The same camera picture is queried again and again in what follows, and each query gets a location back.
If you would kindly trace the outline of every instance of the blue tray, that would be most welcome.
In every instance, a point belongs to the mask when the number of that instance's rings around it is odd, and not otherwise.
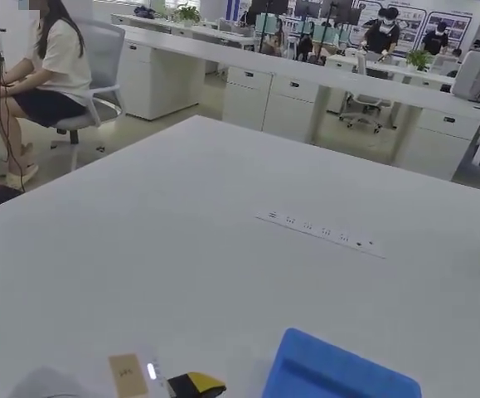
[[[421,398],[419,384],[297,329],[282,338],[262,398]]]

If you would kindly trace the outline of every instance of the chair armrest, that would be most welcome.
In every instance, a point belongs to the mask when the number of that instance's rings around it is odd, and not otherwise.
[[[119,116],[125,114],[124,102],[122,101],[122,96],[119,93],[119,89],[120,89],[119,85],[112,85],[110,87],[90,89],[85,93],[86,107],[89,110],[90,115],[92,116],[96,127],[99,127],[102,124],[102,120],[99,117],[98,110],[96,109],[96,104],[95,104],[95,95],[97,94],[111,93],[111,92],[114,93],[116,100],[119,102],[119,107],[120,107]],[[118,105],[116,104],[111,104],[111,106],[118,108]]]

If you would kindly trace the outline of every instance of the paper label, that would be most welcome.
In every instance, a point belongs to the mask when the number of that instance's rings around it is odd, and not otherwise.
[[[148,385],[136,354],[109,357],[109,364],[119,398],[148,395]]]

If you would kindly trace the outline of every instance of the power outlet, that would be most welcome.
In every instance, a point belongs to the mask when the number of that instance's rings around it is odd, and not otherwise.
[[[361,253],[374,255],[384,259],[380,246],[372,239],[363,238],[361,236],[335,230],[328,226],[320,226],[310,221],[298,219],[294,216],[288,216],[277,211],[264,211],[259,213],[256,218],[268,221],[279,226],[284,226],[294,231],[302,232],[307,235],[315,236],[316,238],[327,240],[337,245],[342,245]]]

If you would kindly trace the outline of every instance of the window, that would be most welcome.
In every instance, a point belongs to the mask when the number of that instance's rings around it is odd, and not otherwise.
[[[195,7],[198,10],[201,8],[201,0],[165,0],[164,4],[168,8],[177,8],[188,3],[188,6]]]

